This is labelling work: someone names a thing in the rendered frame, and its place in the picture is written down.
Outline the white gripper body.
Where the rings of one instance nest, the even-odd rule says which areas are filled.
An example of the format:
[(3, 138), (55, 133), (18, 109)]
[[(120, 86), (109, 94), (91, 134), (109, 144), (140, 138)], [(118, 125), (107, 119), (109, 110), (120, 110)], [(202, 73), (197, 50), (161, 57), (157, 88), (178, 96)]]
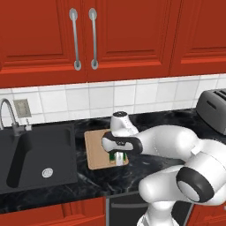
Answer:
[(115, 160), (117, 166), (122, 166), (124, 164), (124, 153), (116, 152), (115, 153)]

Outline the tan wooden cutting board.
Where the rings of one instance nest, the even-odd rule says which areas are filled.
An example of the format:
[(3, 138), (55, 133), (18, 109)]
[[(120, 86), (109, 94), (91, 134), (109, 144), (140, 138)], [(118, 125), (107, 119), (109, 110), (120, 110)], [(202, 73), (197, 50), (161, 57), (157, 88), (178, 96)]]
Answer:
[(109, 162), (109, 153), (102, 147), (102, 136), (109, 129), (87, 131), (84, 133), (87, 163), (88, 168), (91, 170), (107, 169), (116, 167), (115, 164)]

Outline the black dishwasher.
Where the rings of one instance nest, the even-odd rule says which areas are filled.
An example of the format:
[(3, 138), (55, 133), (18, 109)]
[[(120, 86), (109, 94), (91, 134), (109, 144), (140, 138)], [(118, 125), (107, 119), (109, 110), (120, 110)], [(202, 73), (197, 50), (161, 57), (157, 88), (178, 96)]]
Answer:
[[(106, 198), (106, 226), (136, 226), (139, 218), (145, 214), (147, 207), (143, 208), (111, 208), (111, 203), (139, 204), (146, 203), (138, 192), (128, 192), (111, 195)], [(172, 209), (172, 216), (179, 226), (186, 226), (192, 204), (177, 201)]]

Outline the black kitchen sink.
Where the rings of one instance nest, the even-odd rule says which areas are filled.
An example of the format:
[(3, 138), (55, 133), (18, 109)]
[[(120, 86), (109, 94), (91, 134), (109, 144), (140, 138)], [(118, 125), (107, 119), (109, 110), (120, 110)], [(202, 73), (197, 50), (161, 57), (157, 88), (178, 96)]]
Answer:
[(73, 124), (0, 131), (0, 194), (78, 181)]

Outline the red lower cupboard front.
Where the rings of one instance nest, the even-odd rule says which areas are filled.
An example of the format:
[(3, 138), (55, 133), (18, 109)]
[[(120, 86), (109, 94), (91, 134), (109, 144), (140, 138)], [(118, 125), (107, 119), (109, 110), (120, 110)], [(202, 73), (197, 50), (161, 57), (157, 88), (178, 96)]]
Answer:
[(194, 205), (186, 226), (226, 226), (226, 202), (220, 206)]
[(0, 214), (0, 226), (106, 226), (103, 197)]

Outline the silver toaster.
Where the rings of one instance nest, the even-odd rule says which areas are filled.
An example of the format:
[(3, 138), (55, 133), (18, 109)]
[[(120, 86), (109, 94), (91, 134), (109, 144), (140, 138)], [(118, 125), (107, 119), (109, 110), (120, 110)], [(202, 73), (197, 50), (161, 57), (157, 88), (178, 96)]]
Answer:
[(203, 91), (196, 111), (209, 126), (226, 135), (226, 88)]

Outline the grey metal faucet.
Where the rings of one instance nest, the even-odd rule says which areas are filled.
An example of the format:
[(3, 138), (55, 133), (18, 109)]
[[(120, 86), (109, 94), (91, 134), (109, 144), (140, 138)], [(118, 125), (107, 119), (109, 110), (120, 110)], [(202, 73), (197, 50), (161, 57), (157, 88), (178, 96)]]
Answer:
[(27, 124), (27, 125), (19, 125), (19, 123), (16, 121), (16, 118), (14, 116), (11, 104), (9, 102), (8, 99), (3, 98), (0, 100), (0, 130), (4, 129), (4, 124), (3, 124), (3, 119), (2, 119), (2, 107), (3, 105), (6, 104), (7, 109), (10, 113), (10, 117), (12, 120), (11, 126), (14, 132), (15, 136), (19, 136), (20, 134), (22, 134), (23, 132), (28, 132), (32, 130), (32, 125)]

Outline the red upper cupboard door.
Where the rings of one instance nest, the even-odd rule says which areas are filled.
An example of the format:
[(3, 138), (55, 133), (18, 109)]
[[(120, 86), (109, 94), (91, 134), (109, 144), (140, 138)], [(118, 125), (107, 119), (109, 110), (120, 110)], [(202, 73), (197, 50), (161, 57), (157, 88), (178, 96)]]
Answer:
[(79, 60), (85, 64), (82, 0), (0, 0), (0, 88), (85, 82), (74, 69), (69, 11), (76, 20)]
[(181, 0), (170, 75), (226, 73), (226, 0)]
[[(87, 80), (162, 78), (170, 74), (174, 35), (181, 0), (83, 0)], [(92, 21), (97, 12), (97, 61), (94, 58)]]

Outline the grey wall outlet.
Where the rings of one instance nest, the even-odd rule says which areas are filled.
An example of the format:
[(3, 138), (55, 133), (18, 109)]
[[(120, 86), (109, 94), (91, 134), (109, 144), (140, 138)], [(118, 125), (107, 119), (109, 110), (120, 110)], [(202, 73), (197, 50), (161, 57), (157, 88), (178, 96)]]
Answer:
[(18, 118), (30, 117), (31, 112), (27, 99), (19, 99), (13, 101), (15, 109), (17, 111)]

